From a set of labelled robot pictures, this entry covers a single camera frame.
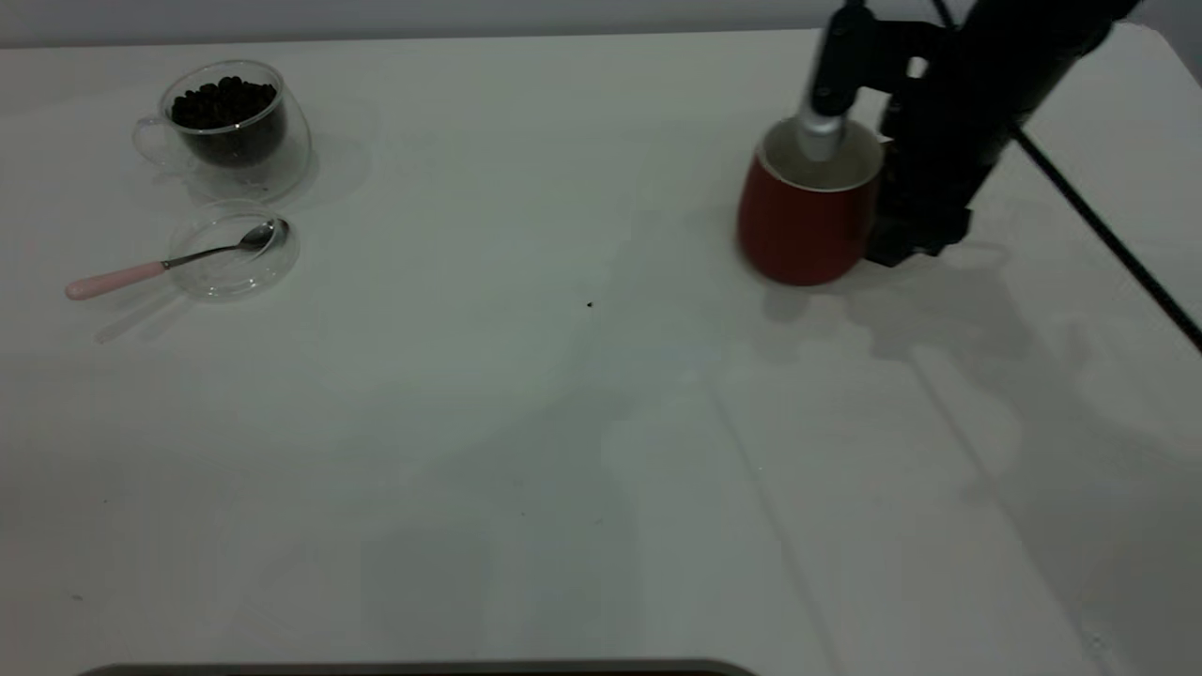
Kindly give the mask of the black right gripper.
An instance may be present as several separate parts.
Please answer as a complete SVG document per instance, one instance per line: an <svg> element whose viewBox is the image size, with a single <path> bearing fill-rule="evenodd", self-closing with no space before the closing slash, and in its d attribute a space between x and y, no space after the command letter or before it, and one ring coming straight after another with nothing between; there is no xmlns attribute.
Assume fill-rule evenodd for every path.
<svg viewBox="0 0 1202 676"><path fill-rule="evenodd" d="M888 142L865 257L897 267L965 239L1008 125L1022 128L1063 78L1063 4L978 1L958 26L885 20L877 30L864 2L845 2L825 26L795 120L808 160L841 149L876 31Z"/></svg>

